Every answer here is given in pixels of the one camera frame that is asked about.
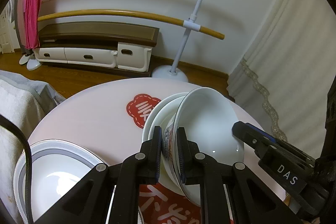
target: wooden floor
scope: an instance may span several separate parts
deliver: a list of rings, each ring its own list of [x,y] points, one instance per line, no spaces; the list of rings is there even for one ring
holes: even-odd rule
[[[1,54],[0,70],[19,73],[31,80],[47,82],[65,98],[69,98],[94,85],[127,78],[101,72],[50,67],[48,63],[44,63],[34,71],[28,71],[26,65],[19,65],[21,56],[21,52]],[[169,63],[169,60],[161,58],[153,57],[151,60],[151,66],[155,67],[167,63]],[[228,96],[226,90],[227,75],[203,68],[191,67],[183,63],[179,65],[179,68],[187,75],[190,83],[211,87],[221,92],[224,96]]]

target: white curtain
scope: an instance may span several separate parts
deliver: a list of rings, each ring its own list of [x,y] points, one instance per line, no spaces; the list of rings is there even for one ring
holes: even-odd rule
[[[336,16],[327,1],[275,0],[228,91],[265,131],[317,158],[335,73]]]

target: round table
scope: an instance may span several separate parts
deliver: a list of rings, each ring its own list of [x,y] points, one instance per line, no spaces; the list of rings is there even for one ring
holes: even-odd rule
[[[145,119],[160,100],[197,87],[190,83],[156,78],[125,79],[93,86],[73,95],[48,113],[28,142],[31,145],[46,139],[70,141],[95,153],[109,165],[115,165],[139,152]],[[134,107],[141,105],[144,100],[151,107],[145,111],[142,109],[140,113],[134,111]],[[238,120],[262,129],[241,107],[233,102],[231,105]],[[254,150],[245,145],[244,163],[284,200],[285,191],[258,166],[258,160]]]

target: white round base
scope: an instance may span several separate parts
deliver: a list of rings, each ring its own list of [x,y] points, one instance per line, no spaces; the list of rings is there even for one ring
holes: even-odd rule
[[[24,64],[26,64],[26,63],[29,61],[29,59],[31,59],[31,57],[32,57],[32,54],[31,54],[31,55],[28,55],[28,56],[23,55],[23,56],[21,57],[20,61],[19,61],[19,64],[20,64],[20,65],[24,65]]]
[[[39,61],[37,61],[35,58],[31,58],[27,63],[27,70],[35,70],[40,66],[41,63]]]
[[[152,72],[152,78],[174,79],[188,83],[188,78],[180,69],[176,69],[176,73],[170,72],[171,66],[159,66]]]

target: white door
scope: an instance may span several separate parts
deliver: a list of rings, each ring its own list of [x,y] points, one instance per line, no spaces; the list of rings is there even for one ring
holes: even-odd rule
[[[0,47],[2,53],[14,52],[11,45],[5,10],[3,10],[0,15]]]

